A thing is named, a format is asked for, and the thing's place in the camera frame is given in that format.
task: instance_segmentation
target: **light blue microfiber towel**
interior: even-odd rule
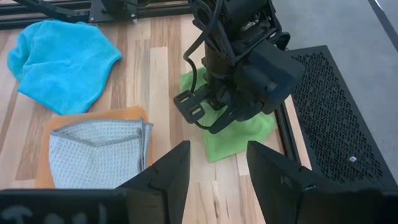
[[[97,28],[43,21],[26,27],[7,65],[18,91],[60,115],[86,112],[101,96],[120,51]]]

